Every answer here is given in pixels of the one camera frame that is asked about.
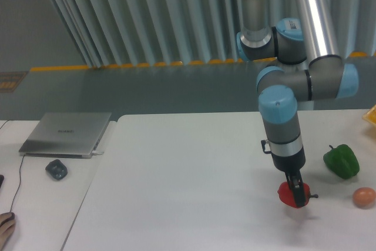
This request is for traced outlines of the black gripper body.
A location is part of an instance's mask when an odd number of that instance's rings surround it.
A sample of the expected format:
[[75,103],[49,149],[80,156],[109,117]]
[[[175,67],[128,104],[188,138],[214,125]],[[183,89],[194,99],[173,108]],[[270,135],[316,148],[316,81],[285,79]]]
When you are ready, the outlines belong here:
[[306,162],[304,147],[301,142],[275,144],[269,140],[262,140],[261,147],[265,154],[270,154],[275,167],[286,176],[300,175],[300,169]]

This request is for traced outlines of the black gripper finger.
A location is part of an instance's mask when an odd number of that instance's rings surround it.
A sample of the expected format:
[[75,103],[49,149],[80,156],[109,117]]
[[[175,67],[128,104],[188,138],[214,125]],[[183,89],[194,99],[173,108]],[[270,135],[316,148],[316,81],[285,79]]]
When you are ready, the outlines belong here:
[[288,188],[293,196],[293,206],[295,208],[304,207],[307,204],[308,196],[304,188],[304,182],[301,177],[300,171],[295,173],[285,173]]

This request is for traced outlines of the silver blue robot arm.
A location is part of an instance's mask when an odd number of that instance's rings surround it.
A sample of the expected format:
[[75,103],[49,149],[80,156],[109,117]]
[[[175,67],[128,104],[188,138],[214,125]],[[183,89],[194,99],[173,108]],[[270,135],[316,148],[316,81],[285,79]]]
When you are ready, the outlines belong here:
[[276,26],[268,22],[267,4],[268,0],[241,0],[237,51],[244,61],[274,59],[256,80],[266,132],[261,146],[286,176],[290,205],[301,208],[311,193],[300,173],[306,157],[298,103],[353,96],[359,78],[356,67],[340,56],[327,0],[296,0],[298,17],[284,18]]

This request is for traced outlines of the person's hand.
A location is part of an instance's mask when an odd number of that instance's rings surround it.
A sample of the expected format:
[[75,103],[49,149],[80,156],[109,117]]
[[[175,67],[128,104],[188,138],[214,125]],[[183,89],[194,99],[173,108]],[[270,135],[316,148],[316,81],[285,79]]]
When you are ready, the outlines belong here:
[[1,244],[1,249],[5,246],[5,243],[8,241],[10,236],[13,234],[15,230],[15,224],[16,220],[9,220],[11,217],[11,212],[8,213],[3,213],[1,214],[1,238],[0,238],[0,244]]

